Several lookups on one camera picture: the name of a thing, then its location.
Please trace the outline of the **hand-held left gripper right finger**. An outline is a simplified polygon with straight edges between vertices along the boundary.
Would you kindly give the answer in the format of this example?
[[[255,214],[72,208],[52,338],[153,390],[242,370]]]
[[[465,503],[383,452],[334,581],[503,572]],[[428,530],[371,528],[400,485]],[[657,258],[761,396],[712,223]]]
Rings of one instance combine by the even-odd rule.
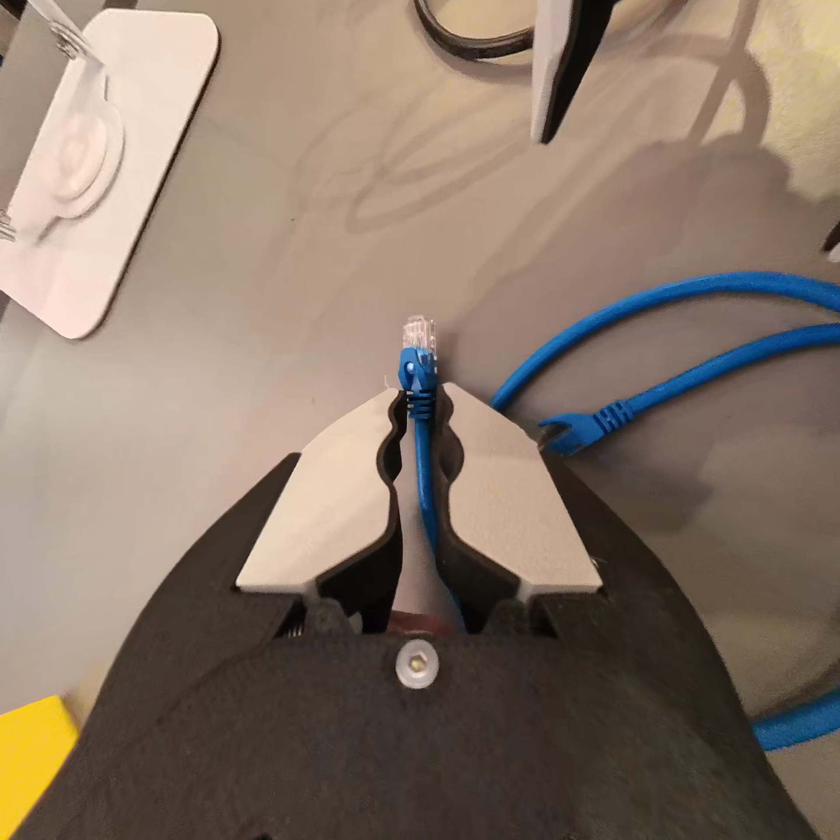
[[[452,382],[438,390],[438,572],[468,632],[501,602],[602,588],[537,444]]]

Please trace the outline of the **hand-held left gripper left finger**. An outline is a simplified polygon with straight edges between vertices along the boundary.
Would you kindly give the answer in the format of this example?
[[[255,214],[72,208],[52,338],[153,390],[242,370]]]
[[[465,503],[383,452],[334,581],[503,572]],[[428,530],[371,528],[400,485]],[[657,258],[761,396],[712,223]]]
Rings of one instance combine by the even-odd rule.
[[[387,387],[299,454],[236,579],[249,594],[334,600],[362,632],[387,630],[403,572],[395,479],[403,391]]]

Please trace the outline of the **yellow plastic bin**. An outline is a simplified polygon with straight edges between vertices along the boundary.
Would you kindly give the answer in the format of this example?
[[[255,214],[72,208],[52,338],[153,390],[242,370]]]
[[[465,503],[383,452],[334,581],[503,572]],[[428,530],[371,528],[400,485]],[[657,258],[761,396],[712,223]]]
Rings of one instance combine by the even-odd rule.
[[[78,728],[59,696],[1,716],[1,838],[32,811],[78,740]]]

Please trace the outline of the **clear acrylic stand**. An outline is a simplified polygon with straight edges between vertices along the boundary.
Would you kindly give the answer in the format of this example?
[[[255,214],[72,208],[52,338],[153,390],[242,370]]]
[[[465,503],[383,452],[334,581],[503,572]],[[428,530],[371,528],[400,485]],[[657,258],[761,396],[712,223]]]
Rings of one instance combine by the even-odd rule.
[[[57,221],[77,219],[104,197],[120,168],[124,127],[109,101],[109,70],[56,2],[29,3],[66,70],[41,123],[12,199],[2,211],[2,240],[36,242]]]

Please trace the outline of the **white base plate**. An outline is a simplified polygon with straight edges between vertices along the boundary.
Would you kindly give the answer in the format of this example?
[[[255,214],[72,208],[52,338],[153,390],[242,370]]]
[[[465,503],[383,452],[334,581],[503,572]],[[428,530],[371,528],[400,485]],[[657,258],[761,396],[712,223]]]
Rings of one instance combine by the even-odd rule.
[[[125,134],[120,168],[85,215],[1,246],[2,293],[68,340],[106,317],[219,54],[205,14],[107,8],[79,29],[108,68]]]

